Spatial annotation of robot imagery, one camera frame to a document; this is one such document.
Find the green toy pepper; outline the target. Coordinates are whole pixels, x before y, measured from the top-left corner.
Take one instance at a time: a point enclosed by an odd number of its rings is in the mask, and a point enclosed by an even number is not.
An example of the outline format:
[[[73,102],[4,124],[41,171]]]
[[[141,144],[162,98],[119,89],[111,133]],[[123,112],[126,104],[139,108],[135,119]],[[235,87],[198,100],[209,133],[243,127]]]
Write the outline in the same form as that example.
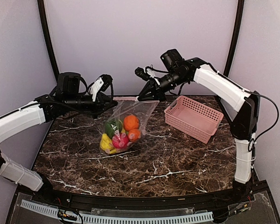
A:
[[[112,139],[117,132],[121,132],[123,129],[123,122],[120,119],[111,119],[105,123],[105,133]]]

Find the clear zip top bag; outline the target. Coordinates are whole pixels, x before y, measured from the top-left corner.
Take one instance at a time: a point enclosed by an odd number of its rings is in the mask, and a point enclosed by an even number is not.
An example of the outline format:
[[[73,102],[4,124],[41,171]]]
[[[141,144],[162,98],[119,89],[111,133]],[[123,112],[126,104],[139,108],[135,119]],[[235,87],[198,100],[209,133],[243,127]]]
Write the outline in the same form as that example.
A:
[[[137,97],[115,97],[118,103],[104,123],[99,148],[107,155],[129,150],[146,135],[146,126],[158,100],[139,101]]]

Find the orange toy orange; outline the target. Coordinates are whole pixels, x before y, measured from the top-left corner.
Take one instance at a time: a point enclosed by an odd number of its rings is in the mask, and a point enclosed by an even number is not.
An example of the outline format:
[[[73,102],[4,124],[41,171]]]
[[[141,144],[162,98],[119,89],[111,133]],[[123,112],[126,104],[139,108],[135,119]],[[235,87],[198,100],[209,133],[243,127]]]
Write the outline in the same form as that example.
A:
[[[123,121],[124,129],[130,131],[139,128],[139,119],[135,115],[128,115]]]

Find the yellow toy pear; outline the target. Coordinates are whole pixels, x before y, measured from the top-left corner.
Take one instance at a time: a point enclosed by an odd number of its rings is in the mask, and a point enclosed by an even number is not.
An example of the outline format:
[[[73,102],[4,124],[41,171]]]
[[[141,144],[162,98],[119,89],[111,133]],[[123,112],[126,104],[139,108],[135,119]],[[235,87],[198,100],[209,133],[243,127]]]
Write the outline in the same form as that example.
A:
[[[114,146],[112,145],[112,140],[108,137],[106,133],[102,134],[101,136],[100,148],[104,151],[114,149]]]

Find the red toy apple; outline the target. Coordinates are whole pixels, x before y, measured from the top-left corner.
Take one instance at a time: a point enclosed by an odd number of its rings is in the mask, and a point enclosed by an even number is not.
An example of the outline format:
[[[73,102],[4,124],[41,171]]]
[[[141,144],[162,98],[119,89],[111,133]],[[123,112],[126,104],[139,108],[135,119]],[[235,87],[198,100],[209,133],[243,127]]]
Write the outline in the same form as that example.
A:
[[[120,133],[119,135],[114,135],[112,138],[112,144],[117,149],[126,148],[129,143],[129,138],[125,133]]]

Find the orange green toy mango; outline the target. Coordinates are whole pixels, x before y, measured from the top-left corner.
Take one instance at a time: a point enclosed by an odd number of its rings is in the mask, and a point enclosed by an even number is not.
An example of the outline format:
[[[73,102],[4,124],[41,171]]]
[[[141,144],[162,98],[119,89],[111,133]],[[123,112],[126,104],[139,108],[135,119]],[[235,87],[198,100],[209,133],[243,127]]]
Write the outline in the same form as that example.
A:
[[[136,142],[141,138],[141,131],[139,129],[132,129],[128,132],[127,136],[131,142]]]

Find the pink plastic basket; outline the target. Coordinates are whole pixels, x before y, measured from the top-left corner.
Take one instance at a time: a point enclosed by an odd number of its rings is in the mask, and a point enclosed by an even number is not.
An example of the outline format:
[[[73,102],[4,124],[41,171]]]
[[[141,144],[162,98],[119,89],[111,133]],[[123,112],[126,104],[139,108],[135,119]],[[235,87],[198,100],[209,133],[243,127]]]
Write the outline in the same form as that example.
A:
[[[224,118],[221,112],[186,96],[179,96],[164,113],[166,124],[205,144]]]

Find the yellow toy banana bunch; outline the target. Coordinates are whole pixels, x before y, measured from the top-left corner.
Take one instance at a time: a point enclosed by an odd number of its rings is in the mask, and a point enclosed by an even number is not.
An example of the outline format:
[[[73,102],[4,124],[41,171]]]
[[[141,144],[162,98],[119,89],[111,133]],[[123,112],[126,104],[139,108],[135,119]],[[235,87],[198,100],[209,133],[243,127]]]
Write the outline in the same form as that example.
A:
[[[107,154],[117,154],[117,153],[121,153],[121,152],[126,151],[126,149],[127,149],[127,147],[126,147],[126,148],[123,148],[123,149],[117,149],[117,148],[114,147],[113,150],[105,150],[105,152],[106,152]]]

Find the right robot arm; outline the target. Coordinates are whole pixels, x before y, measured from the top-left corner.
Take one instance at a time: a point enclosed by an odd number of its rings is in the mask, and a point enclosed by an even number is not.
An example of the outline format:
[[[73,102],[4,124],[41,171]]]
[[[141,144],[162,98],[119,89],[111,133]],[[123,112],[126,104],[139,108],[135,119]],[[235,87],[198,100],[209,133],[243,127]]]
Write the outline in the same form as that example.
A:
[[[166,67],[163,77],[155,76],[157,69],[151,66],[135,69],[135,75],[146,81],[146,85],[138,94],[139,101],[164,101],[166,92],[177,86],[195,82],[215,93],[237,112],[230,130],[236,142],[234,181],[239,185],[229,191],[229,199],[234,203],[240,202],[247,194],[244,184],[252,177],[255,144],[260,136],[275,127],[275,124],[272,124],[259,135],[256,134],[260,99],[264,98],[271,103],[273,100],[233,82],[216,70],[211,63],[198,57],[185,60],[176,49],[166,51],[160,59]]]

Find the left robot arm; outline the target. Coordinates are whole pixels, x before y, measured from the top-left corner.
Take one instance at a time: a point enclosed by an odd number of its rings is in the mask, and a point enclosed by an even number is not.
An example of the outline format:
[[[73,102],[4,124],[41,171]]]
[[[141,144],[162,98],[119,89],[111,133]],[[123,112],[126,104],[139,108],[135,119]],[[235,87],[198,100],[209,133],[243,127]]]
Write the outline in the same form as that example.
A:
[[[48,123],[68,112],[77,112],[97,118],[117,105],[113,95],[104,92],[113,89],[112,77],[99,76],[87,85],[80,74],[65,72],[58,75],[57,84],[50,94],[35,98],[27,105],[0,116],[0,143],[36,125]],[[56,192],[43,175],[23,167],[9,159],[0,150],[0,176],[23,185],[34,192],[46,203],[56,200]]]

